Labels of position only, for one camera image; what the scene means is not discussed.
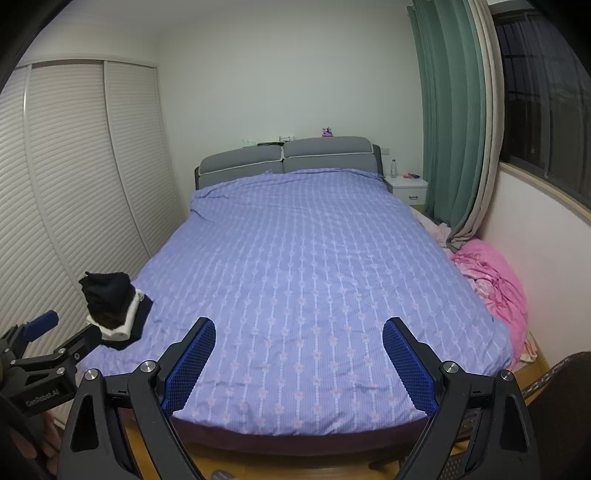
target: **white folded cloth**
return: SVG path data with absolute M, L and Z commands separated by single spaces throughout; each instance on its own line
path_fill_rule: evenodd
M 109 330 L 108 328 L 103 327 L 95 322 L 91 315 L 86 317 L 86 323 L 89 325 L 96 325 L 100 328 L 100 331 L 103 334 L 103 340 L 109 340 L 111 342 L 122 342 L 124 340 L 129 340 L 131 336 L 131 329 L 134 326 L 135 314 L 138 311 L 139 303 L 144 299 L 144 292 L 140 289 L 135 289 L 135 295 L 131 303 L 129 304 L 129 308 L 127 309 L 127 315 L 125 316 L 125 323 L 120 327 L 117 327 L 113 330 Z

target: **white nightstand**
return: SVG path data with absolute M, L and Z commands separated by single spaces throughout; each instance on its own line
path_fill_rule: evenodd
M 424 205 L 427 197 L 427 182 L 423 179 L 405 179 L 402 175 L 398 177 L 386 177 L 388 190 L 396 195 L 403 202 L 409 205 Z

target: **gray headboard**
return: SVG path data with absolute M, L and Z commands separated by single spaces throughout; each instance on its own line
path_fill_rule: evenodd
M 384 174 L 382 154 L 364 137 L 304 138 L 218 153 L 195 169 L 195 187 L 250 177 L 271 170 L 290 173 L 307 168 L 355 168 Z

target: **wall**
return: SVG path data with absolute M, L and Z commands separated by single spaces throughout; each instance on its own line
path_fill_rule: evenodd
M 521 279 L 531 331 L 550 365 L 591 350 L 591 225 L 548 193 L 500 171 L 479 236 Z
M 163 114 L 181 194 L 242 139 L 362 135 L 422 173 L 421 85 L 405 2 L 257 2 L 160 42 Z
M 19 65 L 62 59 L 127 60 L 156 66 L 155 38 L 115 20 L 78 14 L 74 2 L 42 30 Z

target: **wardrobe door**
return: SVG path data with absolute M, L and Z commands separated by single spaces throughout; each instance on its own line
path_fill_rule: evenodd
M 50 353 L 84 325 L 86 304 L 46 230 L 29 175 L 23 129 L 26 69 L 0 93 L 0 335 L 53 309 L 60 326 L 34 342 L 27 356 Z
M 40 200 L 74 277 L 135 277 L 148 254 L 113 157 L 102 63 L 33 67 L 25 115 Z
M 184 221 L 161 124 L 156 70 L 105 62 L 115 158 L 139 231 L 154 255 Z

